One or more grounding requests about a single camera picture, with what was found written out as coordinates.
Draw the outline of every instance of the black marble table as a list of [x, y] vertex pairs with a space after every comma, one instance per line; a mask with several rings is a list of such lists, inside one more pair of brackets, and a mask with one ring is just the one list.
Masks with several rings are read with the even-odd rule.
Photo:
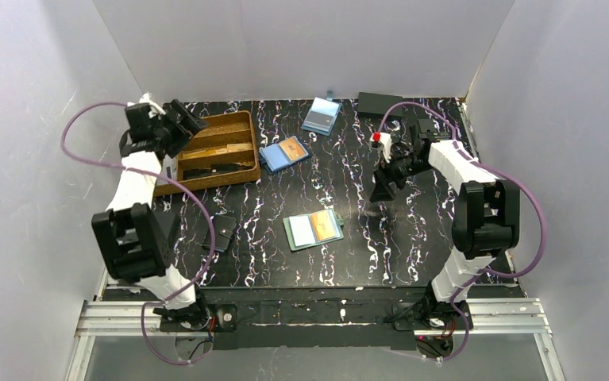
[[[417, 99], [427, 102], [454, 125], [461, 124], [453, 98]], [[329, 137], [300, 128], [311, 100], [207, 102], [190, 105], [205, 117], [248, 110], [260, 147], [297, 136], [312, 157], [269, 175], [264, 169], [255, 183], [196, 191], [211, 214], [228, 214], [239, 221], [236, 240], [227, 253], [216, 254], [203, 275], [207, 287], [363, 287], [425, 286], [443, 267], [450, 248], [455, 192], [441, 174], [415, 176], [395, 201], [370, 203], [372, 171], [379, 154], [369, 138], [379, 124], [357, 116], [355, 100], [342, 108]], [[402, 125], [429, 117], [422, 109], [405, 107]], [[468, 145], [461, 127], [457, 136]], [[291, 252], [283, 219], [333, 207], [345, 219], [345, 238], [315, 248]], [[188, 278], [201, 266], [206, 223], [199, 209], [182, 194], [158, 198], [156, 210], [181, 216], [181, 237], [175, 265]], [[509, 271], [507, 260], [492, 265]], [[483, 276], [481, 283], [501, 279]]]

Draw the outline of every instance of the orange card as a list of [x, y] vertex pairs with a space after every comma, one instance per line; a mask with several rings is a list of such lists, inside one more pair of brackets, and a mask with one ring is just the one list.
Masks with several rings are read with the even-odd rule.
[[294, 137], [289, 137], [286, 140], [279, 143], [285, 154], [290, 161], [295, 161], [302, 156], [306, 155], [306, 151], [302, 148], [301, 145], [297, 142], [297, 139]]
[[323, 210], [311, 214], [311, 222], [319, 241], [324, 241], [337, 235], [329, 211]]

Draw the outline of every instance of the notebook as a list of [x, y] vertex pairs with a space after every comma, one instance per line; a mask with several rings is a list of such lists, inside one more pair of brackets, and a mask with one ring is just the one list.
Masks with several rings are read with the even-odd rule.
[[260, 164], [267, 168], [270, 175], [290, 167], [309, 157], [309, 152], [299, 142], [297, 137], [288, 137], [286, 140], [260, 148]]
[[293, 252], [344, 238], [344, 222], [332, 209], [288, 217], [283, 225]]
[[329, 136], [340, 108], [340, 103], [323, 98], [314, 98], [314, 104], [311, 105], [309, 113], [304, 119], [302, 129]]

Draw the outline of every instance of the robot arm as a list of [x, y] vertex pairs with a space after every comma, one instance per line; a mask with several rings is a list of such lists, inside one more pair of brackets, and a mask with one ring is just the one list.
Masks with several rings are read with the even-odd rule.
[[[125, 108], [129, 130], [120, 142], [122, 165], [161, 173], [164, 156], [175, 157], [206, 127], [177, 100], [164, 108], [149, 94]], [[155, 185], [152, 176], [123, 171], [113, 200], [105, 212], [92, 217], [91, 225], [110, 276], [143, 286], [165, 300], [189, 280], [172, 264], [179, 224], [171, 215], [152, 211]], [[198, 297], [195, 287], [190, 287], [167, 301], [166, 308], [190, 308]], [[205, 307], [192, 309], [205, 312]]]
[[[407, 178], [423, 171], [441, 172], [457, 192], [452, 238], [454, 247], [442, 271], [426, 288], [421, 305], [425, 318], [450, 320], [457, 313], [450, 302], [454, 291], [478, 276], [498, 256], [513, 248], [519, 239], [519, 189], [477, 167], [461, 143], [439, 133], [430, 119], [410, 127], [411, 151], [404, 156], [387, 156], [386, 144], [399, 140], [376, 133], [375, 146], [383, 146], [379, 167], [374, 171], [375, 190], [371, 202], [390, 201], [403, 189]], [[470, 286], [454, 302], [463, 310]]]

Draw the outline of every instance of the black wallet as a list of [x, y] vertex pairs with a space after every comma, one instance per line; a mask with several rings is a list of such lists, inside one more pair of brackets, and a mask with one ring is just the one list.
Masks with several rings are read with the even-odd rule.
[[[226, 252], [234, 240], [234, 230], [237, 227], [237, 219], [216, 214], [213, 216], [213, 228], [215, 229], [215, 251]], [[210, 250], [210, 230], [206, 233], [202, 247]]]

